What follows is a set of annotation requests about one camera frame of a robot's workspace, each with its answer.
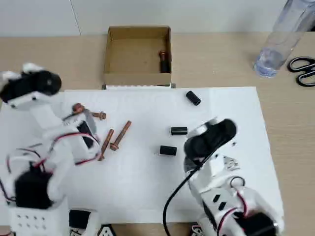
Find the cardboard box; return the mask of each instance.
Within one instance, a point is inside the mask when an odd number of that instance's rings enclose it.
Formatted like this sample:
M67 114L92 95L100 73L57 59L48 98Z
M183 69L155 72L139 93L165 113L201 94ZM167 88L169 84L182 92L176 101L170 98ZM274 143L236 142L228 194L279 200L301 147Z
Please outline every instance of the cardboard box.
M120 26L108 30L104 81L107 86L170 86L168 26ZM170 73L160 73L159 52L168 53Z

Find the bolt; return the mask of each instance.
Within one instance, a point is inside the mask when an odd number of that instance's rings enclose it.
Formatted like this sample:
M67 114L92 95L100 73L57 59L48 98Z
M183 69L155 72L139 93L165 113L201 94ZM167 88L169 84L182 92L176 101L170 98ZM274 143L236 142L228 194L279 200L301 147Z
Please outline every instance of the bolt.
M85 107L81 103L76 103L72 106L72 111L74 114L79 114L84 111Z
M161 60L166 60L166 51L160 51L159 57Z
M75 114L75 115L82 113L84 110L85 110L85 107L81 103L76 103L72 106L72 111L73 111L73 114ZM106 119L106 113L104 113L104 112L100 112L100 113L91 112L91 114L93 117L97 117L100 120Z
M123 130L119 133L117 139L113 143L110 144L110 149L112 149L113 151L116 151L119 148L118 144L123 139L125 133L129 129L130 125L131 125L131 121L128 120L127 123L125 124L125 126L123 127Z
M92 116L93 116L93 117L97 117L97 118L99 118L100 120L106 119L106 113L104 113L104 112L100 112L100 113L91 112L91 113L92 113Z
M105 141L104 141L104 143L103 143L103 146L102 146L102 149L101 149L102 154L101 154L101 156L99 157L98 161L102 161L102 160L105 159L105 158L104 158L104 153L105 153L105 150L106 150L106 148L107 148L107 146L108 146L108 144L109 144L110 139L111 139L112 136L113 136L113 133L114 133L114 130L113 130L113 129L110 129L109 132L108 132L108 134L107 134L107 136L106 136L106 138L105 138Z

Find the wooden table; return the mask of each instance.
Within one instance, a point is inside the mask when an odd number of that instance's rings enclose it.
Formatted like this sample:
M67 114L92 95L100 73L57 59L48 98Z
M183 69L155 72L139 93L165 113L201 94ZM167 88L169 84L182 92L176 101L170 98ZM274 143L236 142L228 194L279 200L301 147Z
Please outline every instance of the wooden table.
M315 88L295 83L285 67L260 78L252 62L267 33L173 34L177 87L256 86L284 203L287 236L315 235ZM100 89L106 36L0 38L0 70L19 71L32 61L60 74L63 89ZM307 33L291 55L315 57ZM164 236L161 224L114 225L118 236ZM185 236L187 224L173 224Z

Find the water bottle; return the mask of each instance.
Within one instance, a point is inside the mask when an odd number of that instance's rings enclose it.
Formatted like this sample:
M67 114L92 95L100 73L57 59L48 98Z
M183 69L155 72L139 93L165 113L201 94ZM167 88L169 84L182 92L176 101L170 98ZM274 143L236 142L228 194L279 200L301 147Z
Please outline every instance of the water bottle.
M315 0L288 0L254 64L257 74L275 76L314 20Z

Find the black scissors handle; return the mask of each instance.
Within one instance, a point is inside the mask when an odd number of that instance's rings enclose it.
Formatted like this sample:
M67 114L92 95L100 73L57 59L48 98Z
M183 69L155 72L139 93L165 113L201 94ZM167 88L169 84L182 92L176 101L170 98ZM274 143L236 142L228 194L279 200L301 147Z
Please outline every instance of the black scissors handle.
M300 67L294 67L293 64L296 63L297 61L305 61L305 62L308 62L308 64L302 65ZM301 72L301 71L305 72L304 74L301 74L296 78L296 82L300 86L304 86L304 87L314 87L315 86L315 82L314 83L305 83L303 81L305 78L310 77L312 75L315 75L315 70L313 70L314 67L315 67L315 59L310 58L310 57L294 58L287 65L287 69L290 72L293 72L293 73Z

